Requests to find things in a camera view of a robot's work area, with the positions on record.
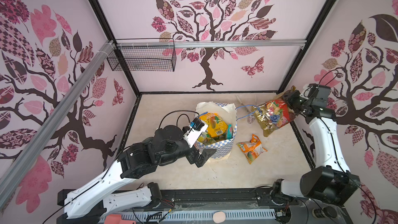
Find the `green snack packet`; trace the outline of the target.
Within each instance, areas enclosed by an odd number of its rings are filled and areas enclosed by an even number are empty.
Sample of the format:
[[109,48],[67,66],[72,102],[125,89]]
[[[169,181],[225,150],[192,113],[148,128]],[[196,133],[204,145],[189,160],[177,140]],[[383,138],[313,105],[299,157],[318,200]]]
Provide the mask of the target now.
[[203,145],[211,145],[211,144],[217,143],[219,141],[223,141],[225,139],[226,139],[226,136],[224,134],[213,138],[208,133],[204,132],[199,136],[197,141],[202,143]]

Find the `red gold fruit snack bag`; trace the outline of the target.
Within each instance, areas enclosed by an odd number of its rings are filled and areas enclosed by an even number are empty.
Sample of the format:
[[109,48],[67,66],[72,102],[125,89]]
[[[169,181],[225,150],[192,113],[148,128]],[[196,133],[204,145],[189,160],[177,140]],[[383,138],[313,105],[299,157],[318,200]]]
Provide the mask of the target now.
[[296,118],[294,111],[283,100],[283,95],[284,93],[278,94],[268,102],[251,107],[264,137],[270,136]]

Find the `yellow snack packet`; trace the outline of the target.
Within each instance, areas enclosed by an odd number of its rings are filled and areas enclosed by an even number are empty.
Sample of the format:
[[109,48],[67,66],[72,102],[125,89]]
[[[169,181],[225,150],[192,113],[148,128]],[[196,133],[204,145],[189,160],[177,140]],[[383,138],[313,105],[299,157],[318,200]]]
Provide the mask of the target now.
[[216,138],[223,135],[227,129],[228,125],[225,121],[215,113],[207,113],[200,116],[200,119],[208,125],[206,132],[212,137]]

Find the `orange snack packet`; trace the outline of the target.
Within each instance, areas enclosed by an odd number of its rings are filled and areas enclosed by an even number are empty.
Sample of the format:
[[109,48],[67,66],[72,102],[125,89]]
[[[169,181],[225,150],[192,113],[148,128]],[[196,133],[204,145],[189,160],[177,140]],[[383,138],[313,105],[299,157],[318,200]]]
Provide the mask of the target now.
[[239,142],[237,146],[243,152],[249,164],[252,164],[262,153],[268,152],[255,134],[252,134],[249,142]]

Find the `blue checkered paper bag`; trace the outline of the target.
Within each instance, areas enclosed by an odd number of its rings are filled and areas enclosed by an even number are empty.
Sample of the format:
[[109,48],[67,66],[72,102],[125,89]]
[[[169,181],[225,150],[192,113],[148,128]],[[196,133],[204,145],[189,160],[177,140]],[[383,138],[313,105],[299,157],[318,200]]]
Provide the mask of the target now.
[[197,105],[196,110],[200,114],[205,112],[218,114],[227,125],[231,124],[233,126],[233,137],[230,140],[225,139],[211,145],[203,145],[198,141],[195,143],[195,147],[200,152],[202,152],[203,149],[217,150],[217,152],[209,158],[209,162],[228,159],[237,134],[237,111],[235,105],[226,103],[202,102]]

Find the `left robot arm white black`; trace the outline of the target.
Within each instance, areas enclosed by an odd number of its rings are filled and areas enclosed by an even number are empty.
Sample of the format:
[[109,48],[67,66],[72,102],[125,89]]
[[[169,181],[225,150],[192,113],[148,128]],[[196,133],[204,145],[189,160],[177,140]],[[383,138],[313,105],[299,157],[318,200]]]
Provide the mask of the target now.
[[132,144],[89,183],[76,190],[61,190],[58,204],[63,207],[63,214],[57,223],[97,224],[108,215],[129,208],[158,206],[163,197],[157,183],[132,191],[119,189],[181,158],[202,167],[216,150],[198,150],[194,145],[208,127],[201,117],[198,114],[182,129],[176,125],[158,128],[153,137]]

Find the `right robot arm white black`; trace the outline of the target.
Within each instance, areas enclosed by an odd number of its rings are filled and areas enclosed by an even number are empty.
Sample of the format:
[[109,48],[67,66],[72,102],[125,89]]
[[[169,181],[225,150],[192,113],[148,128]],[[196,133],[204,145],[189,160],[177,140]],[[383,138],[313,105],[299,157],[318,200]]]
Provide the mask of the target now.
[[344,159],[335,111],[327,107],[330,92],[328,85],[310,84],[304,93],[295,90],[282,96],[294,113],[305,118],[312,131],[316,167],[303,174],[299,181],[275,181],[270,197],[278,205],[295,198],[308,198],[343,206],[356,190],[362,188],[359,177],[351,174]]

